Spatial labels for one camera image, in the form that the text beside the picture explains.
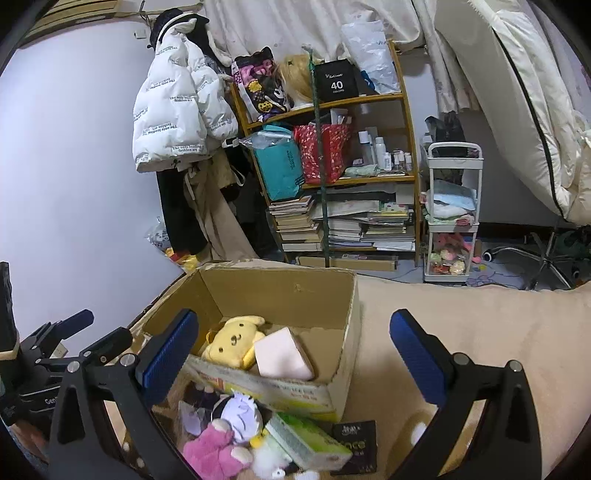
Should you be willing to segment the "yellow dog plush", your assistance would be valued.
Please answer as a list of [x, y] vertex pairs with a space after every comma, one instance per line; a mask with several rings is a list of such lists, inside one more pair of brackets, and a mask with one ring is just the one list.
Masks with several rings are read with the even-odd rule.
[[226, 320], [218, 331], [210, 330], [201, 358], [216, 365], [249, 370], [256, 363], [254, 345], [264, 337], [259, 328], [266, 323], [256, 315], [236, 316]]

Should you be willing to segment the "pink plush toy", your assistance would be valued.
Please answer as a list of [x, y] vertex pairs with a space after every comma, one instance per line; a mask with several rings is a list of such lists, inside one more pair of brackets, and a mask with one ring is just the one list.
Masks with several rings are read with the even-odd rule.
[[249, 449], [232, 443], [234, 437], [228, 421], [214, 419], [204, 432], [183, 446], [183, 457], [201, 479], [235, 478], [250, 467], [253, 455]]

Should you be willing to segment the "black face towel box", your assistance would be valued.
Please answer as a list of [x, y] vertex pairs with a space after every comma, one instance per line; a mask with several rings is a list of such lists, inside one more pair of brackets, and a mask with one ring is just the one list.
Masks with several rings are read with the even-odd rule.
[[339, 423], [332, 426], [332, 438], [353, 453], [338, 475], [374, 474], [378, 470], [377, 422], [375, 420]]

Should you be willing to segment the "white-haired anime plush doll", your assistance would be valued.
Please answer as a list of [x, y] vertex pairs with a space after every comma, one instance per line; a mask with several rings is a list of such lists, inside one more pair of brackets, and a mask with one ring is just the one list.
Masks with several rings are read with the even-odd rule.
[[192, 437], [204, 433], [213, 420], [228, 422], [238, 445], [249, 443], [263, 431], [263, 415], [256, 400], [240, 392], [219, 395], [211, 387], [190, 385], [177, 407], [182, 429]]

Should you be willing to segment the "pink soft cushion block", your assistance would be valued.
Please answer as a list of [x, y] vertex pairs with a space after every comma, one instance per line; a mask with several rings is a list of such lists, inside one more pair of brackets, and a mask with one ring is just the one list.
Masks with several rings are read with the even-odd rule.
[[307, 354], [287, 327], [256, 342], [254, 354], [262, 377], [301, 381], [315, 378], [315, 370]]

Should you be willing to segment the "green tissue pack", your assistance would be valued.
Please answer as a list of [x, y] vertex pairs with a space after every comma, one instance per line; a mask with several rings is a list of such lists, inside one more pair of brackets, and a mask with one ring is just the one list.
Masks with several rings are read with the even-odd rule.
[[274, 412], [266, 423], [270, 436], [304, 470], [339, 471], [353, 452], [308, 418]]

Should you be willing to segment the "fluffy white duck plush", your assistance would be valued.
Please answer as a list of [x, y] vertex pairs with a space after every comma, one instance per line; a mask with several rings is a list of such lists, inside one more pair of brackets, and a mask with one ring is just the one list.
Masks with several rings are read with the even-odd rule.
[[314, 470], [303, 470], [279, 442], [264, 429], [249, 441], [252, 448], [250, 469], [259, 479], [318, 480], [321, 474]]

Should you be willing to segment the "beige patterned blanket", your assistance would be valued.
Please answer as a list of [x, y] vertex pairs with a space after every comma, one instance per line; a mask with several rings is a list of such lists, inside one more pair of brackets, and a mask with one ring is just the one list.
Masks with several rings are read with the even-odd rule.
[[378, 424], [378, 475], [402, 456], [402, 436], [432, 407], [391, 342], [390, 319], [406, 309], [452, 352], [479, 364], [522, 363], [535, 401], [542, 471], [566, 456], [590, 415], [590, 289], [520, 291], [407, 284], [358, 275], [362, 327], [342, 420]]

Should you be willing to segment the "beige trench coat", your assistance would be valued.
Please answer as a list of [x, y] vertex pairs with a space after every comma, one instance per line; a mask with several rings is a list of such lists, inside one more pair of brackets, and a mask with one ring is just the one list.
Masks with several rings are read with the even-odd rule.
[[193, 209], [206, 246], [201, 258], [238, 261], [257, 258], [221, 189], [235, 184], [228, 157], [219, 149], [211, 159], [194, 163], [183, 176], [185, 198]]

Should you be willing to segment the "stack of books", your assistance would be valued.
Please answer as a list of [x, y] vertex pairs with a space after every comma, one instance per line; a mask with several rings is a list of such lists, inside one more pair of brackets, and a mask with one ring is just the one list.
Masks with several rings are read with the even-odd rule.
[[284, 253], [322, 251], [322, 229], [311, 217], [314, 207], [311, 195], [270, 203], [270, 217]]

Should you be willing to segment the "white rolling cart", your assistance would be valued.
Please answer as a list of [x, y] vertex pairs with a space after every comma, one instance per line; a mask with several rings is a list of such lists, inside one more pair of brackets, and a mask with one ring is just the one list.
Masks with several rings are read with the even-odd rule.
[[482, 148], [469, 142], [432, 142], [423, 149], [428, 168], [424, 213], [427, 283], [465, 284], [475, 265], [483, 189]]

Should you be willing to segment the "black box with 40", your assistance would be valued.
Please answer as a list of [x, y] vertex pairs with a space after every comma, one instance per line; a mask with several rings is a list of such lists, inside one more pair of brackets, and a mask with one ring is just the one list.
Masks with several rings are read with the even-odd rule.
[[315, 65], [315, 86], [322, 102], [359, 96], [353, 65], [349, 60], [335, 60]]

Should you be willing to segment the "floral curtain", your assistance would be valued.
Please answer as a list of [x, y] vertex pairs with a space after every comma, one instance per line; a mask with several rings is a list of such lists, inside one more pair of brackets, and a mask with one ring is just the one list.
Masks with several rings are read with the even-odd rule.
[[480, 109], [453, 50], [435, 28], [436, 9], [451, 1], [203, 1], [216, 47], [229, 57], [269, 46], [276, 60], [311, 46], [315, 56], [348, 54], [342, 25], [381, 21], [401, 51], [424, 46], [430, 58], [439, 111]]

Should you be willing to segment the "cream reclining chair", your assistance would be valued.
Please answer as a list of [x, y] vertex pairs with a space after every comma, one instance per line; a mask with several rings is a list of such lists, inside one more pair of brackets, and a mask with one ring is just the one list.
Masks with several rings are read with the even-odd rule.
[[590, 126], [522, 1], [439, 1], [453, 50], [514, 175], [563, 220], [590, 222]]

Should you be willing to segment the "white plastic bag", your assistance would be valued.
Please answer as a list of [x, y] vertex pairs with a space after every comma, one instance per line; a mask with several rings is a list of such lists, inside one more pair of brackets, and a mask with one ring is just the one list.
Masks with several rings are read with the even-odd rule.
[[394, 60], [382, 21], [342, 25], [342, 41], [360, 71], [365, 71], [381, 95], [400, 91]]

